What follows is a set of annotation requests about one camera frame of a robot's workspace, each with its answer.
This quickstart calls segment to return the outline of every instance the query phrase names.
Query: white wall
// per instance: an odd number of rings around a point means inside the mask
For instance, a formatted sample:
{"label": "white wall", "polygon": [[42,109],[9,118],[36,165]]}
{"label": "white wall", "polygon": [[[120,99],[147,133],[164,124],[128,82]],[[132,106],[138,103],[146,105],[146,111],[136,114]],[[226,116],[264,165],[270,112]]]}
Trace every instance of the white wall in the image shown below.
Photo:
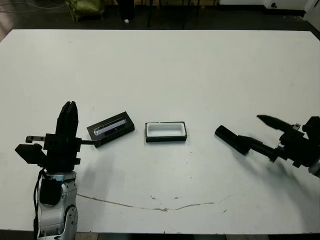
{"label": "white wall", "polygon": [[314,5],[316,4],[317,0],[308,0],[307,4],[304,7],[304,10],[308,12],[310,9],[314,8]]}
{"label": "white wall", "polygon": [[271,4],[276,4],[276,9],[287,10],[304,10],[309,0],[266,0],[264,6],[267,9],[271,9]]}
{"label": "white wall", "polygon": [[314,7],[316,3],[312,4],[309,11],[304,15],[304,20],[307,20],[318,31],[320,31],[320,2]]}
{"label": "white wall", "polygon": [[220,0],[221,5],[264,5],[270,9],[276,3],[277,9],[305,10],[314,6],[317,0]]}

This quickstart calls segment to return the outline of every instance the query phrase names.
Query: black box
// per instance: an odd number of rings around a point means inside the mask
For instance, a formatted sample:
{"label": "black box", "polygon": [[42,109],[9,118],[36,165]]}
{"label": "black box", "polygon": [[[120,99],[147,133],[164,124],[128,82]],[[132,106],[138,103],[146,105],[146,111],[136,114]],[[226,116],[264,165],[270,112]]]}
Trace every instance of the black box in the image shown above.
{"label": "black box", "polygon": [[93,141],[100,141],[97,147],[117,139],[135,130],[135,125],[131,121],[126,111],[112,116],[106,120],[98,122],[86,128]]}

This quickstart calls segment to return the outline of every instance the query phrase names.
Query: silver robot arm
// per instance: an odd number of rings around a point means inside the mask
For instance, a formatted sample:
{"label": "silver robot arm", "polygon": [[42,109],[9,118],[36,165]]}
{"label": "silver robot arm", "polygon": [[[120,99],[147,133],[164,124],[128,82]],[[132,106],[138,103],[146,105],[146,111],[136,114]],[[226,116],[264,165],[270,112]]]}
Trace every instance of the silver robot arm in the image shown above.
{"label": "silver robot arm", "polygon": [[41,209],[38,240],[74,240],[76,238],[78,211],[75,179],[74,171],[47,173],[42,177],[41,188],[37,194],[37,203]]}

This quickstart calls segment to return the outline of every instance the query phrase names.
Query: crack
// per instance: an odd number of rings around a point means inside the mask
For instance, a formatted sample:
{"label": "crack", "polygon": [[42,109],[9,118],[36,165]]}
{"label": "crack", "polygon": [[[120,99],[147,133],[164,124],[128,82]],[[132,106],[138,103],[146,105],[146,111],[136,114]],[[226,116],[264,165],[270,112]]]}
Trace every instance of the crack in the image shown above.
{"label": "crack", "polygon": [[181,210],[181,209],[190,208],[190,207],[194,207],[194,206],[215,204],[214,202],[203,202],[203,203],[189,204],[189,205],[181,206],[181,207],[178,207],[178,208],[148,208],[148,207],[142,207],[142,206],[133,206],[133,205],[128,205],[128,204],[123,204],[123,203],[119,203],[119,202],[115,202],[115,201],[102,200],[102,199],[99,199],[99,198],[90,197],[90,196],[82,195],[82,194],[79,194],[79,193],[77,193],[77,195],[80,196],[80,197],[83,197],[85,199],[90,199],[90,200],[94,200],[94,201],[97,201],[97,202],[114,204],[114,205],[127,207],[127,208],[133,208],[133,209],[143,209],[143,210],[161,211],[161,212],[178,211],[178,210]]}

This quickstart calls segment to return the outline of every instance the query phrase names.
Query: chair leg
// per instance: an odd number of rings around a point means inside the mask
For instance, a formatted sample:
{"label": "chair leg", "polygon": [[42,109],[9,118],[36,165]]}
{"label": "chair leg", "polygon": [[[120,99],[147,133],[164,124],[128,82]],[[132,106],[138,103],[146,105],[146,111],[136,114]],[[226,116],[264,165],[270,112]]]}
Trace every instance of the chair leg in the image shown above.
{"label": "chair leg", "polygon": [[198,13],[199,13],[199,7],[200,7],[200,0],[198,0],[198,4],[196,6],[196,16],[198,17]]}
{"label": "chair leg", "polygon": [[188,7],[186,9],[186,13],[185,13],[185,17],[184,17],[184,21],[183,21],[183,24],[182,24],[182,30],[185,29],[185,25],[186,25],[186,21],[187,21],[187,18],[188,18],[188,13],[190,11],[190,2],[191,0],[188,0]]}
{"label": "chair leg", "polygon": [[151,13],[152,13],[152,5],[154,3],[154,0],[150,0],[150,6],[149,6],[149,18],[148,18],[148,25],[147,27],[150,27],[150,21],[151,21]]}

